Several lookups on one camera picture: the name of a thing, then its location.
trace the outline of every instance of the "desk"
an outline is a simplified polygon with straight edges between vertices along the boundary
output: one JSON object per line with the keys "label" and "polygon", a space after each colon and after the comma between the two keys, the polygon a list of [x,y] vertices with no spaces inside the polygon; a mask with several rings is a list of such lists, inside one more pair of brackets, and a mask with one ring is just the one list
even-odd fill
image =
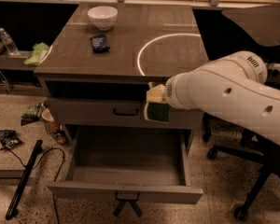
{"label": "desk", "polygon": [[[207,61],[191,7],[110,4],[118,21],[101,32],[88,23],[94,6],[79,5],[35,70],[73,146],[63,180],[49,188],[64,198],[198,202],[203,191],[190,186],[187,154],[203,112],[171,109],[169,123],[143,118],[149,81]],[[90,37],[101,33],[111,49],[93,53]]]}

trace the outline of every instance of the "clear water bottle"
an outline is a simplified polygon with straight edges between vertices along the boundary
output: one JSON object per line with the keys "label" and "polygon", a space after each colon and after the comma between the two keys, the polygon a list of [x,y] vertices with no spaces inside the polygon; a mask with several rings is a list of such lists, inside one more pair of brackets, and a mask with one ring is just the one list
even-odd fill
{"label": "clear water bottle", "polygon": [[20,54],[10,34],[6,30],[4,30],[4,28],[0,28],[0,38],[3,44],[6,46],[9,55]]}

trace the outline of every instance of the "floor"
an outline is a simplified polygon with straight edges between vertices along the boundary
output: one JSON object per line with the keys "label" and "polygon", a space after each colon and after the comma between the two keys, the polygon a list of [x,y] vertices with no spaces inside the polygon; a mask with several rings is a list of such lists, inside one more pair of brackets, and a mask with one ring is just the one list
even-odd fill
{"label": "floor", "polygon": [[[43,120],[21,126],[21,114],[28,105],[44,101],[42,90],[31,86],[15,86],[5,95],[0,87],[0,130],[11,129],[18,134],[22,144],[14,147],[14,152],[27,163],[38,139],[43,140],[43,152],[52,147],[60,148],[67,160],[70,145],[58,145],[46,133]],[[57,209],[60,223],[153,223],[153,224],[224,224],[240,223],[233,218],[232,210],[243,202],[254,184],[259,165],[225,154],[219,154],[214,161],[206,158],[213,144],[226,144],[238,147],[241,128],[227,122],[212,119],[212,137],[208,143],[203,141],[203,129],[195,135],[189,153],[189,176],[191,185],[203,189],[203,196],[195,205],[169,203],[139,203],[143,215],[137,217],[129,205],[114,217],[112,212],[117,202],[96,202],[90,200],[58,199]],[[52,194],[47,184],[62,163],[63,154],[54,149],[44,156],[34,168],[18,205],[19,213],[11,220],[5,216],[19,179],[0,179],[0,223],[58,223],[53,206]],[[0,151],[0,170],[22,169],[18,159],[11,153]],[[280,224],[280,179],[271,176],[258,198],[250,208],[246,223]]]}

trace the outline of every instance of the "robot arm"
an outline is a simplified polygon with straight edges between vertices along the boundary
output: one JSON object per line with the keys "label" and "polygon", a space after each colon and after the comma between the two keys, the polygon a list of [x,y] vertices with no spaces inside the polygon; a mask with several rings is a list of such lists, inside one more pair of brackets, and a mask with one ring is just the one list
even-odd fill
{"label": "robot arm", "polygon": [[280,146],[280,90],[263,85],[267,68],[248,51],[171,77],[164,90],[169,106],[199,108]]}

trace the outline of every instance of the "white bowl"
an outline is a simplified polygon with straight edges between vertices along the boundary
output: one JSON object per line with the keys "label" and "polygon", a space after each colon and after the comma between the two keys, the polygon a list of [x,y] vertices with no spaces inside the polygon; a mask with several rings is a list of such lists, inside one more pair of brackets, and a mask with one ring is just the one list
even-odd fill
{"label": "white bowl", "polygon": [[101,31],[109,30],[117,20],[118,10],[110,6],[98,6],[88,11],[91,23]]}

